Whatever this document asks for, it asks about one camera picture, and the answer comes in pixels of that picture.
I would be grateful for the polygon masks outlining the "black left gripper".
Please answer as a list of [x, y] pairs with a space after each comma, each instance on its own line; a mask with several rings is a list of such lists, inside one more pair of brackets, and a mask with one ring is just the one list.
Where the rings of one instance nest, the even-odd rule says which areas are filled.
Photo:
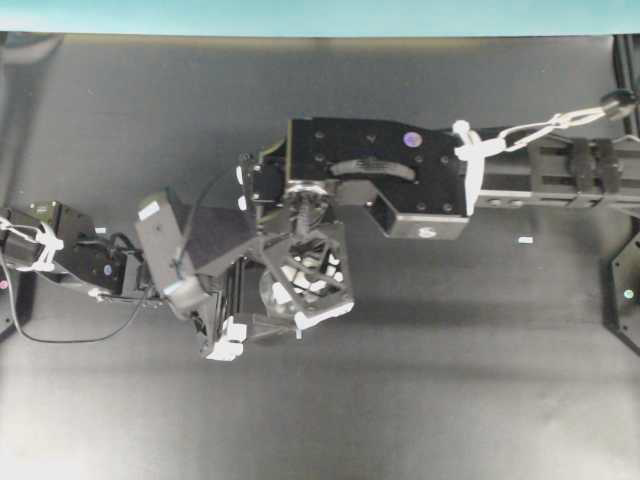
[[200, 355], [207, 360], [234, 360], [244, 344], [271, 344], [297, 335], [288, 318], [244, 310], [246, 268], [271, 269], [282, 254], [277, 250], [287, 234], [256, 233], [239, 210], [195, 204], [183, 230], [180, 256], [187, 253], [207, 294], [186, 322], [196, 332]]

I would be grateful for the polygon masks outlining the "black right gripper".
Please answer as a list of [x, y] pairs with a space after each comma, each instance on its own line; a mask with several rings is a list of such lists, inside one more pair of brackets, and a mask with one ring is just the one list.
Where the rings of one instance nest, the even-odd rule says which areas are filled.
[[[294, 323], [300, 331], [354, 307], [345, 226], [336, 211], [345, 176], [335, 171], [344, 160], [343, 134], [286, 134], [241, 164], [243, 199], [255, 229], [289, 236], [270, 270], [293, 297], [298, 308]], [[309, 236], [299, 242], [295, 235]], [[305, 303], [281, 270], [287, 264], [309, 273], [295, 260], [298, 256], [318, 259], [323, 271], [318, 277], [329, 284], [329, 294], [314, 303]]]

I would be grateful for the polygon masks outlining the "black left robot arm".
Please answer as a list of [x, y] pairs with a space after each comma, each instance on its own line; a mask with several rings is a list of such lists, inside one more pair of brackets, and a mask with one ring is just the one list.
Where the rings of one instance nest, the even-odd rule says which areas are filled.
[[[18, 313], [24, 288], [13, 276], [36, 274], [64, 288], [84, 293], [103, 303], [132, 304], [130, 317], [113, 332], [96, 338], [43, 339], [24, 330]], [[86, 215], [57, 202], [34, 205], [25, 213], [1, 209], [1, 289], [7, 297], [7, 317], [25, 340], [49, 345], [80, 345], [105, 342], [128, 328], [144, 307], [166, 306], [148, 264], [130, 239], [116, 232], [110, 237], [95, 233]], [[266, 341], [290, 333], [294, 326], [283, 319], [239, 313], [218, 288], [212, 291], [214, 309], [202, 308], [187, 315], [194, 323], [200, 353], [217, 361], [240, 356], [247, 342]]]

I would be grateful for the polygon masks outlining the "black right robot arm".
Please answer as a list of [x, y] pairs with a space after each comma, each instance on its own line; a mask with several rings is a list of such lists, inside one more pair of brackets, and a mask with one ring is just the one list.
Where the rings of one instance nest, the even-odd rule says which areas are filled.
[[454, 240], [482, 208], [639, 213], [639, 143], [571, 138], [551, 121], [506, 129], [457, 121], [430, 130], [388, 120], [302, 118], [238, 170], [254, 225], [246, 259], [262, 270], [249, 331], [303, 331], [354, 305], [342, 207], [392, 239]]

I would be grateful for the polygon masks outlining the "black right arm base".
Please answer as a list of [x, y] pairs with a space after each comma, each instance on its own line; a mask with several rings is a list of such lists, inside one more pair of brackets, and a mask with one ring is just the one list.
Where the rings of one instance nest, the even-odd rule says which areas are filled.
[[609, 311], [605, 328], [639, 356], [639, 219], [631, 219], [631, 235], [612, 257], [606, 281]]

